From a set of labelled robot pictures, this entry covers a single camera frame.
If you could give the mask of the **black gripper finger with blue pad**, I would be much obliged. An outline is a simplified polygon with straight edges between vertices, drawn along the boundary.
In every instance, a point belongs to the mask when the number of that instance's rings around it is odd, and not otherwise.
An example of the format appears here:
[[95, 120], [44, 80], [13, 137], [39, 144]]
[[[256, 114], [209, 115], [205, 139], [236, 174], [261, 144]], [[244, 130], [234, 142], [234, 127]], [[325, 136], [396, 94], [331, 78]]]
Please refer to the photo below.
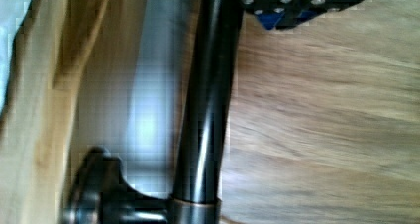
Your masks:
[[266, 30], [289, 30], [329, 12], [340, 12], [365, 0], [239, 0]]

